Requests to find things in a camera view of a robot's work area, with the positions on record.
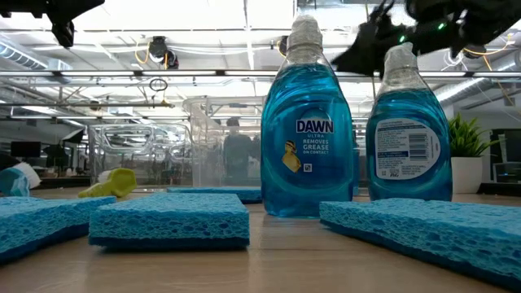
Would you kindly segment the green plant in white pot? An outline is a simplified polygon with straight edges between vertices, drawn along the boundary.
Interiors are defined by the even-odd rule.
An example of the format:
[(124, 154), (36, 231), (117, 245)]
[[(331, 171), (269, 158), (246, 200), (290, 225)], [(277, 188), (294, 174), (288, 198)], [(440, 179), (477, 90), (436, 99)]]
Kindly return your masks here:
[(457, 114), (449, 120), (449, 146), (454, 194), (475, 194), (482, 182), (482, 154), (499, 140), (484, 142), (484, 133), (477, 125), (477, 119), (463, 120)]

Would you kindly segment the person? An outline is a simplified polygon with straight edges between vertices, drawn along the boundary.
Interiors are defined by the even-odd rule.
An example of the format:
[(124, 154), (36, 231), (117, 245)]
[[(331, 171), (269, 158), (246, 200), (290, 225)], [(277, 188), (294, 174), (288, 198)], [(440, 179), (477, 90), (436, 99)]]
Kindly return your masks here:
[(229, 183), (237, 185), (248, 179), (252, 140), (238, 131), (239, 119), (237, 117), (228, 119), (226, 125), (230, 127), (230, 132), (223, 145), (225, 172)]

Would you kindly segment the black monitor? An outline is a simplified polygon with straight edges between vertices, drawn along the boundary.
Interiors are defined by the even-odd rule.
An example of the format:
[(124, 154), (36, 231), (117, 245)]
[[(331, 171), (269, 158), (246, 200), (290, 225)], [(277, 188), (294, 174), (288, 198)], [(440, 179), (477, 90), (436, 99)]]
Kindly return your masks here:
[(521, 129), (493, 129), (490, 139), (492, 181), (521, 184)]
[(38, 158), (41, 156), (41, 142), (11, 142), (11, 156), (20, 158)]

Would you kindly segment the green dish brush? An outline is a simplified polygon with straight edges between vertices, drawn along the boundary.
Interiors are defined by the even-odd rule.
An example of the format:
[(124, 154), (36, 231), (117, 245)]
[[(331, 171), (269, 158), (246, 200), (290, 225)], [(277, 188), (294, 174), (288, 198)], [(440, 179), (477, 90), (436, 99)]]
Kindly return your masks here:
[(129, 168), (114, 168), (101, 172), (97, 182), (78, 194), (79, 198), (113, 195), (123, 198), (137, 187), (135, 172)]

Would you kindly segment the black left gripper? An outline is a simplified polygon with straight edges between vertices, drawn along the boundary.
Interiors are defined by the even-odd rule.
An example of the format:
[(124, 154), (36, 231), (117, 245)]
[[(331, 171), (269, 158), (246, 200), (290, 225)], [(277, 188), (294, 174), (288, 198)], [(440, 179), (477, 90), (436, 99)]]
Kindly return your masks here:
[[(72, 21), (104, 3), (105, 0), (46, 0), (46, 15), (58, 43), (65, 48), (72, 47), (75, 33)], [(30, 13), (34, 18), (41, 19), (43, 0), (0, 0), (1, 17), (11, 18), (13, 12)]]

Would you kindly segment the tall clear plastic bin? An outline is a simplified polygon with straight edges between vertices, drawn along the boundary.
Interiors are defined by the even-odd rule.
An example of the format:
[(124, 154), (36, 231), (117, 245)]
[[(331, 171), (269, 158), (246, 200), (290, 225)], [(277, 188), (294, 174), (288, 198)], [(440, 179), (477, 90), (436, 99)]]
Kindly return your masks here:
[[(202, 97), (183, 103), (190, 118), (193, 185), (198, 187), (261, 185), (261, 115), (263, 96)], [(225, 172), (223, 145), (230, 132), (226, 121), (239, 119), (241, 134), (252, 140), (248, 179), (230, 184)]]

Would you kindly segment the blue dish soap bottle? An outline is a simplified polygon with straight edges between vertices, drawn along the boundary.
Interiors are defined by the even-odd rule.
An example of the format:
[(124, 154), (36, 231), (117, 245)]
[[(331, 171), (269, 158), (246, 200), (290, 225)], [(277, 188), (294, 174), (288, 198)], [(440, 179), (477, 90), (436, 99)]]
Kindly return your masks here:
[(311, 15), (298, 16), (261, 117), (261, 197), (272, 216), (317, 217), (352, 199), (352, 116)]
[(419, 74), (410, 42), (385, 54), (366, 126), (366, 170), (372, 200), (453, 197), (449, 122)]

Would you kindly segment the blue cellulose sponge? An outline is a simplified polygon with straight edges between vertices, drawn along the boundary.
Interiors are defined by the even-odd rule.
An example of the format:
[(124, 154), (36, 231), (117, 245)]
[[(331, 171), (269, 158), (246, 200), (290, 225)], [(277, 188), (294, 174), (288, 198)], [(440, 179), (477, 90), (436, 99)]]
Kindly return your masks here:
[(90, 214), (116, 197), (0, 198), (0, 265), (88, 234)]
[(421, 199), (322, 202), (331, 231), (521, 293), (521, 208)]
[(234, 194), (155, 193), (90, 215), (89, 244), (130, 250), (242, 249), (249, 211)]
[(242, 203), (261, 203), (260, 187), (221, 186), (221, 187), (168, 187), (169, 193), (196, 193), (196, 194), (232, 194), (237, 195)]

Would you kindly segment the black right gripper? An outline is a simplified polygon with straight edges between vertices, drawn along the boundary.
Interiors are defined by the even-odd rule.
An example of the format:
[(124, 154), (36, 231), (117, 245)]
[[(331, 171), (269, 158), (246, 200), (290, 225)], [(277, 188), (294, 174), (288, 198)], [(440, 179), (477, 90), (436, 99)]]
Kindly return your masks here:
[(364, 23), (354, 43), (331, 64), (338, 72), (351, 72), (373, 77), (375, 72), (383, 76), (383, 59), (387, 51), (408, 40), (411, 27), (391, 24), (379, 29), (377, 24)]

